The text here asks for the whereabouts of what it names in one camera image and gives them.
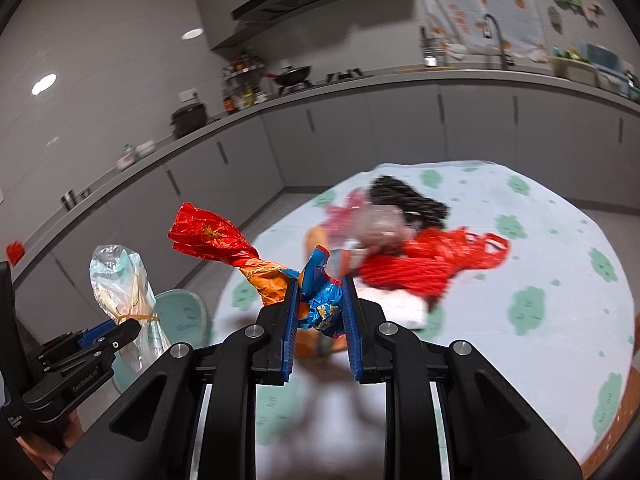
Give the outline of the person's left hand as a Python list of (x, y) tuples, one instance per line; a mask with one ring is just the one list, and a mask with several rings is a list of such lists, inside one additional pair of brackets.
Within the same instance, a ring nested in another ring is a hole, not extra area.
[(62, 444), (60, 446), (52, 445), (35, 434), (24, 434), (16, 439), (24, 453), (47, 479), (53, 478), (55, 467), (62, 460), (63, 455), (84, 434), (84, 428), (82, 428), (77, 411), (72, 411), (66, 416), (66, 422), (64, 422), (62, 429), (63, 433), (60, 437)]

